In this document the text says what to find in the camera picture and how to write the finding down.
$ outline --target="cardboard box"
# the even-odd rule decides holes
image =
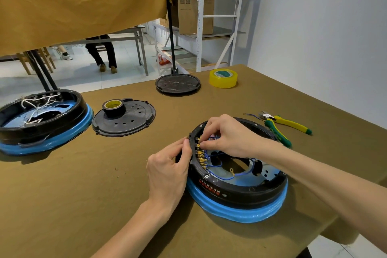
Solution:
[[[179,27],[179,10],[178,10],[178,0],[172,0],[171,14],[172,14],[172,26]],[[160,18],[160,24],[164,27],[169,27],[168,23],[168,14],[165,17]]]
[[[197,0],[179,1],[179,31],[190,35],[197,32]],[[204,0],[204,15],[214,14],[215,0]],[[214,18],[203,19],[203,35],[211,35],[214,31]]]

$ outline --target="yellow tape roll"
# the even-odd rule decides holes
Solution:
[[[210,71],[210,84],[217,88],[232,88],[236,85],[238,74],[225,68]]]

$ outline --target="pliers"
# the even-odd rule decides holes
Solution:
[[[256,118],[259,118],[263,121],[265,121],[265,126],[267,126],[278,138],[278,141],[283,143],[284,146],[290,148],[291,147],[291,142],[289,141],[288,138],[286,138],[276,127],[275,123],[278,124],[284,124],[286,126],[290,126],[292,128],[295,128],[303,133],[306,133],[308,135],[312,134],[312,131],[308,129],[306,126],[303,126],[302,124],[296,123],[294,121],[289,121],[288,119],[283,119],[279,115],[270,115],[265,111],[262,111],[262,113],[259,114],[259,117],[255,116]]]

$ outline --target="shoe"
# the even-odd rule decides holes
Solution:
[[[63,54],[62,54],[62,55],[60,56],[60,59],[61,59],[61,60],[72,60],[72,57],[71,57],[70,55],[63,55]]]

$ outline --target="brown fabric curtain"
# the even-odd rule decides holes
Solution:
[[[166,0],[0,0],[0,56],[111,33],[166,14]]]

